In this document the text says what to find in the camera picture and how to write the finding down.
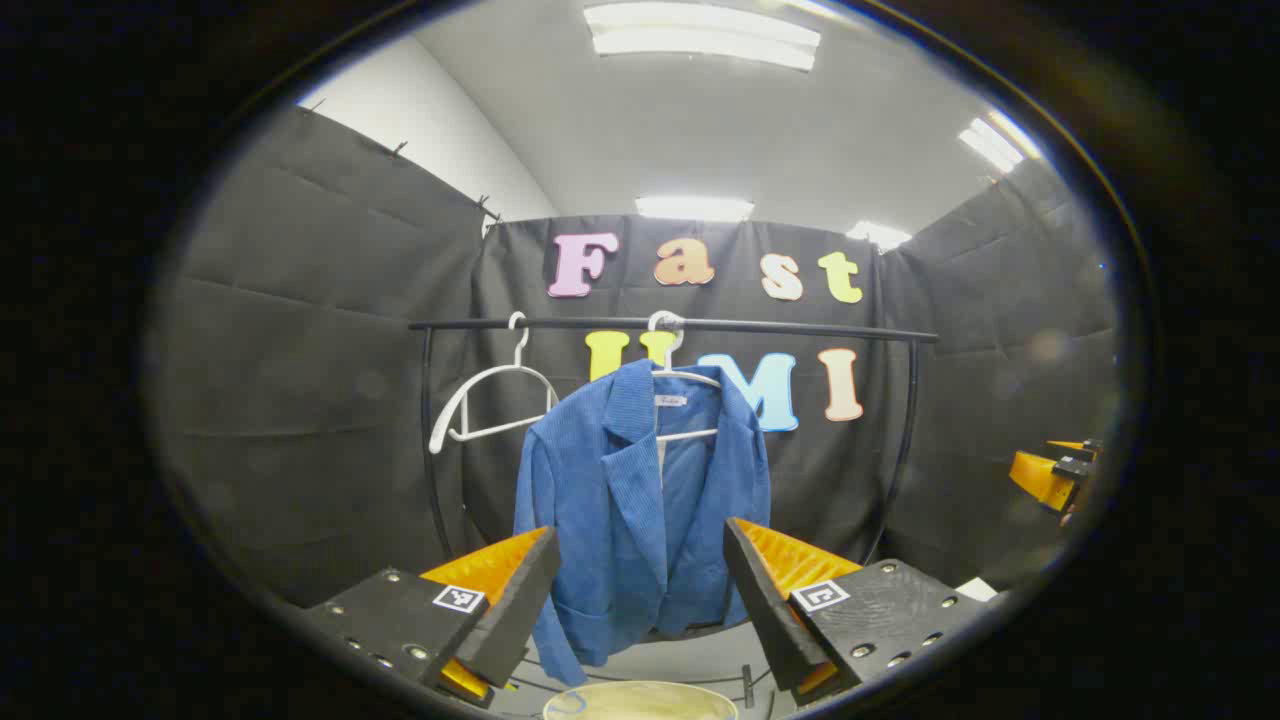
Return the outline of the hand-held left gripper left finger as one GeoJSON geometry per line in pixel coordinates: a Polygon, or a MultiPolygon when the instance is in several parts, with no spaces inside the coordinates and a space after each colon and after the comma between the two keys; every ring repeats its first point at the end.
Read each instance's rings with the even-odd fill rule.
{"type": "Polygon", "coordinates": [[[416,687],[488,708],[525,659],[559,566],[559,537],[543,527],[428,571],[381,569],[300,618],[416,687]]]}

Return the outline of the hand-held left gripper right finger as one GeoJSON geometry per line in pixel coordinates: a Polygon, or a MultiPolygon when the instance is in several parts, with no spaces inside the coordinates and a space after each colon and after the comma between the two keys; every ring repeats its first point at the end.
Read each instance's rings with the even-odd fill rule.
{"type": "Polygon", "coordinates": [[[724,561],[777,687],[806,706],[900,673],[991,609],[897,559],[858,565],[741,518],[724,561]]]}

